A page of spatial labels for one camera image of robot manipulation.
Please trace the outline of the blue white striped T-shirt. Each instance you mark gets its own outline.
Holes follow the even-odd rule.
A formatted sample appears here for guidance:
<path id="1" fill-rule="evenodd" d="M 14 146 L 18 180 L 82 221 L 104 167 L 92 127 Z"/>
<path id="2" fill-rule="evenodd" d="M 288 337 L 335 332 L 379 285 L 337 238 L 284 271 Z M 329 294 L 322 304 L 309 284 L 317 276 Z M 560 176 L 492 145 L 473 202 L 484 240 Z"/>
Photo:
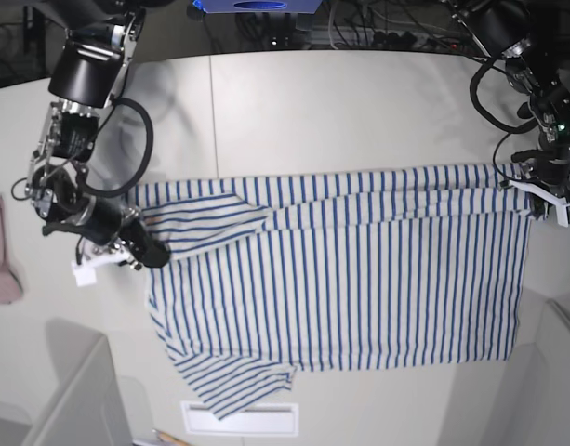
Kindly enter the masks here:
<path id="1" fill-rule="evenodd" d="M 137 186 L 170 253 L 147 307 L 218 419 L 295 374 L 502 361 L 532 205 L 487 165 Z"/>

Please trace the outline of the grey bin left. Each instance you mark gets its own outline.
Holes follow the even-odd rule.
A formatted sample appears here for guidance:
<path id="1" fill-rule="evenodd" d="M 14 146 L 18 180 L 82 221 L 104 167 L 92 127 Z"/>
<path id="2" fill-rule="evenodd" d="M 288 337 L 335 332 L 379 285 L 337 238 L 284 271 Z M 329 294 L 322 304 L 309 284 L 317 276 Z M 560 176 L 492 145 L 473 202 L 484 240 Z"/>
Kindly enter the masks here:
<path id="1" fill-rule="evenodd" d="M 0 327 L 0 445 L 132 445 L 152 425 L 144 386 L 119 374 L 103 332 L 59 318 Z"/>

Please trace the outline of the grey bin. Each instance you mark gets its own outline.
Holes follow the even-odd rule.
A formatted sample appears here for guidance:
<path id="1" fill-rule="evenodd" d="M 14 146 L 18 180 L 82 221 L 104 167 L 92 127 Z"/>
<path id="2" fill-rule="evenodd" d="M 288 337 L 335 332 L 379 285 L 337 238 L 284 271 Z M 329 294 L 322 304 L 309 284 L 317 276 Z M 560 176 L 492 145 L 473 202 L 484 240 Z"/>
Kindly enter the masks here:
<path id="1" fill-rule="evenodd" d="M 0 445 L 132 445 L 152 425 L 144 386 L 119 374 L 103 332 L 59 318 L 0 327 Z"/>
<path id="2" fill-rule="evenodd" d="M 440 445 L 570 445 L 570 295 L 505 362 L 459 367 Z"/>

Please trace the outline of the grey bin right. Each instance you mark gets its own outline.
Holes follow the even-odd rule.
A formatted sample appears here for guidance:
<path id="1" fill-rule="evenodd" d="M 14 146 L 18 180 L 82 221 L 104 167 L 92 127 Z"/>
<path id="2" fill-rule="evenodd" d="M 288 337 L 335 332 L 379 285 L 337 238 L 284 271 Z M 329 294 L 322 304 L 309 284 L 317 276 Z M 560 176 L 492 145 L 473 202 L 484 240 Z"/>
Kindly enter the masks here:
<path id="1" fill-rule="evenodd" d="M 505 362 L 459 367 L 440 445 L 570 445 L 570 295 Z"/>

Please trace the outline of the white rectangular tray slot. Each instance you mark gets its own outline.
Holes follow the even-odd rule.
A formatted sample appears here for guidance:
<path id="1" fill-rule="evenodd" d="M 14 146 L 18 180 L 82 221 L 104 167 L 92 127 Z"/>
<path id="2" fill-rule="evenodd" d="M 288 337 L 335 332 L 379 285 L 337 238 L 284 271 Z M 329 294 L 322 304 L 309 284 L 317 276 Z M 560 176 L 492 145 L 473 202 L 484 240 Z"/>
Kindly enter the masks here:
<path id="1" fill-rule="evenodd" d="M 299 433 L 296 403 L 262 403 L 222 420 L 198 402 L 183 401 L 181 411 L 190 435 L 293 438 Z"/>

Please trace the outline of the black power strip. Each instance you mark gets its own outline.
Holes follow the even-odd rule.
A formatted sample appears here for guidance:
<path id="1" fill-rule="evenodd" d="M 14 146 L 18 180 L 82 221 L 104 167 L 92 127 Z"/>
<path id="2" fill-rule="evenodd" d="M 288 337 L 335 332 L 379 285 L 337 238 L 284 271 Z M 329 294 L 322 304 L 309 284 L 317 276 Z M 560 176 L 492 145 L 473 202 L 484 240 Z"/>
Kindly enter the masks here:
<path id="1" fill-rule="evenodd" d="M 390 51 L 446 51 L 449 47 L 458 49 L 460 40 L 454 37 L 434 36 L 411 33 L 409 31 L 384 32 L 375 31 L 370 38 L 369 48 Z"/>

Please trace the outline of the blue box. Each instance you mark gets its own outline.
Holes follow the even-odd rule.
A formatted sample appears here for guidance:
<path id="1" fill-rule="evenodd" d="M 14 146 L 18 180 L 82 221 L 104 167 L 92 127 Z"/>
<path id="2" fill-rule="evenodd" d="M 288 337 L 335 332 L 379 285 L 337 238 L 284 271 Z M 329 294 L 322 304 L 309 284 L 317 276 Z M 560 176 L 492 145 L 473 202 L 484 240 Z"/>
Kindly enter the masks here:
<path id="1" fill-rule="evenodd" d="M 208 14 L 244 12 L 313 14 L 322 0 L 201 0 L 192 4 Z"/>

